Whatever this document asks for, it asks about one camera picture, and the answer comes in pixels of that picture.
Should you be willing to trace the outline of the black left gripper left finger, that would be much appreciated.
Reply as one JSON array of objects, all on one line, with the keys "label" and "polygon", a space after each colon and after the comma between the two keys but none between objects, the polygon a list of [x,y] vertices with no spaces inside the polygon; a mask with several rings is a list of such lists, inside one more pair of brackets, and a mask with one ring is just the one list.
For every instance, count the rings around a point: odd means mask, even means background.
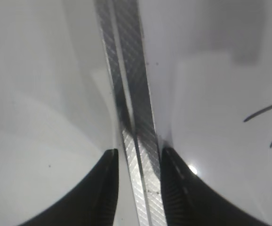
[{"label": "black left gripper left finger", "polygon": [[23,225],[112,226],[118,194],[119,153],[109,149],[69,193]]}]

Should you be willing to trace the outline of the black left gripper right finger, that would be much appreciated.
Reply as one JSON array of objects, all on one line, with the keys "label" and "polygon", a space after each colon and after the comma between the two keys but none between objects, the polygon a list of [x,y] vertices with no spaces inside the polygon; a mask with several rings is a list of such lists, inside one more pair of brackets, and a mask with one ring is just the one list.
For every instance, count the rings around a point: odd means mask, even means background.
[{"label": "black left gripper right finger", "polygon": [[264,226],[205,184],[172,147],[161,152],[161,196],[169,226]]}]

